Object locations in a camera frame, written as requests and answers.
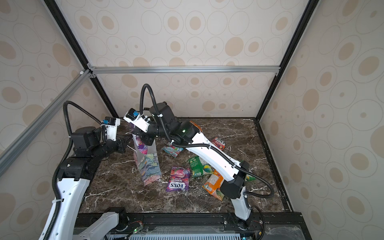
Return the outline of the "purple Fox's berries packet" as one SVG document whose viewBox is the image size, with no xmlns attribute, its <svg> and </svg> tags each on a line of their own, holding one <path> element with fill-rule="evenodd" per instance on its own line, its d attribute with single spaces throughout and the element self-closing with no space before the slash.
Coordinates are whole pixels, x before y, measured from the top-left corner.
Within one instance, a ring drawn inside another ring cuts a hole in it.
<svg viewBox="0 0 384 240">
<path fill-rule="evenodd" d="M 137 135 L 133 135 L 133 140 L 137 151 L 139 151 L 143 155 L 146 155 L 148 153 L 148 146 L 144 144 L 140 137 Z"/>
</svg>

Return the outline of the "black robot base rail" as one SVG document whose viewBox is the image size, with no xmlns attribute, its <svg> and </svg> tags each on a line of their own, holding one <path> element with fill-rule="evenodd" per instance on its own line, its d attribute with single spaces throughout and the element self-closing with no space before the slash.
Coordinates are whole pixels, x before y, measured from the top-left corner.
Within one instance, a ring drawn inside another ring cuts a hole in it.
<svg viewBox="0 0 384 240">
<path fill-rule="evenodd" d="M 127 214 L 123 231 L 112 229 L 103 240 L 310 240 L 299 213 L 254 211 L 241 223 L 234 213 Z"/>
</svg>

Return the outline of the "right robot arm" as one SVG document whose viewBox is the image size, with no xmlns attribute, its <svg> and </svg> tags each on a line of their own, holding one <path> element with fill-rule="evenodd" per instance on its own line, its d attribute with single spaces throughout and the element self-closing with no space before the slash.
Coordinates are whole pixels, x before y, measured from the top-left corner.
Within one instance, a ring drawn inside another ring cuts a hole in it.
<svg viewBox="0 0 384 240">
<path fill-rule="evenodd" d="M 149 84 L 142 87 L 140 109 L 133 124 L 139 129 L 138 135 L 147 145 L 151 145 L 155 138 L 165 138 L 172 146 L 187 149 L 218 171 L 224 178 L 221 192 L 231 199 L 238 219 L 247 221 L 251 216 L 248 196 L 270 199 L 275 195 L 275 190 L 269 182 L 249 172 L 247 162 L 239 162 L 228 156 L 209 141 L 192 122 L 178 120 L 167 103 L 157 103 Z M 246 176 L 255 177 L 265 184 L 270 192 L 258 194 L 248 191 Z"/>
</svg>

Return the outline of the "pink purple Fox's packet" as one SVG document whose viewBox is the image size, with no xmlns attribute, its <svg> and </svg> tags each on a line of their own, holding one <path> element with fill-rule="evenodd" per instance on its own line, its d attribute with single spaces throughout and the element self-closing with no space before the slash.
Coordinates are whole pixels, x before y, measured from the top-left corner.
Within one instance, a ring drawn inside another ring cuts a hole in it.
<svg viewBox="0 0 384 240">
<path fill-rule="evenodd" d="M 178 166 L 172 167 L 166 192 L 188 191 L 190 189 L 190 176 L 190 169 L 185 169 Z"/>
</svg>

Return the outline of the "white paper bag colourful print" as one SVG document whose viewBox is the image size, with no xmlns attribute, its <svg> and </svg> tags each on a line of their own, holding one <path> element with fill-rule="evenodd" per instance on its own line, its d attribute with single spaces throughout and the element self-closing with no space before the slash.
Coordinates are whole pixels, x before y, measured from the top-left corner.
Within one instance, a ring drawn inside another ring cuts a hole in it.
<svg viewBox="0 0 384 240">
<path fill-rule="evenodd" d="M 144 186 L 148 186 L 162 177 L 156 142 L 153 142 L 151 146 L 148 146 L 148 153 L 146 155 L 141 154 L 135 148 L 134 160 Z"/>
</svg>

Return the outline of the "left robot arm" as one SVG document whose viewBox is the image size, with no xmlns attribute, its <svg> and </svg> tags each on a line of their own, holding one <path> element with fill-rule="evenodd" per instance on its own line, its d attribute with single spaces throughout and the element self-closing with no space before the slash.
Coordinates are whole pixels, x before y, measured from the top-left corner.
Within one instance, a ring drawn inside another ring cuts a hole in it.
<svg viewBox="0 0 384 240">
<path fill-rule="evenodd" d="M 68 106 L 73 106 L 95 120 L 99 127 L 71 128 Z M 52 178 L 55 195 L 41 240 L 71 240 L 82 201 L 103 159 L 113 153 L 123 154 L 132 135 L 119 136 L 120 119 L 98 120 L 72 101 L 63 104 L 69 145 Z"/>
</svg>

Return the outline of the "red yellow Fox's fruits packet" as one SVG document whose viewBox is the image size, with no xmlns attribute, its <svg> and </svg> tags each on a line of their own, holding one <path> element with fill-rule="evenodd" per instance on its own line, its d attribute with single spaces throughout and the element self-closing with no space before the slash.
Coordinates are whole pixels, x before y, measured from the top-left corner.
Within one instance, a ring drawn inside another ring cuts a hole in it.
<svg viewBox="0 0 384 240">
<path fill-rule="evenodd" d="M 226 143 L 222 139 L 220 139 L 218 137 L 215 137 L 215 138 L 211 139 L 211 143 L 213 145 L 215 145 L 217 148 L 219 148 L 220 150 L 222 150 L 222 151 L 226 147 Z"/>
</svg>

